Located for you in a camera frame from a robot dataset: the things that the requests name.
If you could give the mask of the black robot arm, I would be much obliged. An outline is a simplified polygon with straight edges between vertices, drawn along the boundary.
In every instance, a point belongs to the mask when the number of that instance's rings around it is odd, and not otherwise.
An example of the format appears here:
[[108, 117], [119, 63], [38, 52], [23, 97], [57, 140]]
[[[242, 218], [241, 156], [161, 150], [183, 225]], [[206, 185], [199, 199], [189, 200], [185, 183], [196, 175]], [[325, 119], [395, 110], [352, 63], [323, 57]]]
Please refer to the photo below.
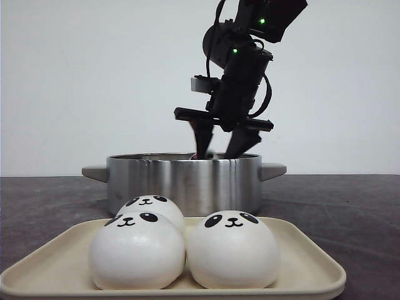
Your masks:
[[[232, 134], [224, 154], [236, 159], [257, 143], [259, 132], [273, 129], [271, 121], [258, 117], [268, 107], [272, 88], [266, 68], [273, 54], [264, 48], [265, 42], [278, 43], [286, 28], [307, 7], [304, 0], [240, 1], [234, 19], [220, 22], [224, 2], [216, 8], [214, 24], [204, 35], [202, 48], [207, 63], [223, 69], [222, 77], [197, 75], [191, 78], [194, 92], [210, 95], [203, 111], [178, 107], [175, 118], [190, 123], [196, 140], [193, 159], [208, 159], [208, 147], [214, 126]], [[260, 83], [266, 94], [258, 110], [251, 112]]]

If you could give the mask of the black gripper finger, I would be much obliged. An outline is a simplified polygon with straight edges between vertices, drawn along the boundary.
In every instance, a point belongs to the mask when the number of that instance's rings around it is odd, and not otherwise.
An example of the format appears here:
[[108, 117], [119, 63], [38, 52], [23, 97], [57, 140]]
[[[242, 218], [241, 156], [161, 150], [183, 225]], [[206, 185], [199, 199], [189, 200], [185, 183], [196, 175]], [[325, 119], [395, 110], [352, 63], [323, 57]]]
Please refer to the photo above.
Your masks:
[[224, 158], [238, 158], [247, 150], [261, 142], [258, 129], [237, 127], [231, 136]]
[[207, 120], [193, 120], [189, 122], [192, 130], [194, 131], [194, 137], [196, 140], [196, 153], [204, 155], [209, 151], [208, 147], [213, 136], [214, 125]]

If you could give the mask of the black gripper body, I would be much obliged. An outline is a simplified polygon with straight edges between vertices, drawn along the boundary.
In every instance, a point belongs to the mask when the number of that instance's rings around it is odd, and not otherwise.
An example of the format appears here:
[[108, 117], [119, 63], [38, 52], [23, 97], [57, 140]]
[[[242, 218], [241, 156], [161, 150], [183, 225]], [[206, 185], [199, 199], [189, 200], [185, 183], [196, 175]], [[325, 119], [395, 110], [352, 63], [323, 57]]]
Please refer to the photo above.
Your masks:
[[270, 131], [274, 127], [271, 121], [258, 120], [248, 114], [254, 105], [254, 97], [268, 62], [272, 59], [272, 53], [261, 49], [240, 49], [230, 54], [224, 74], [217, 82], [206, 110], [177, 107], [175, 118], [182, 121], [209, 121], [226, 132], [238, 126]]

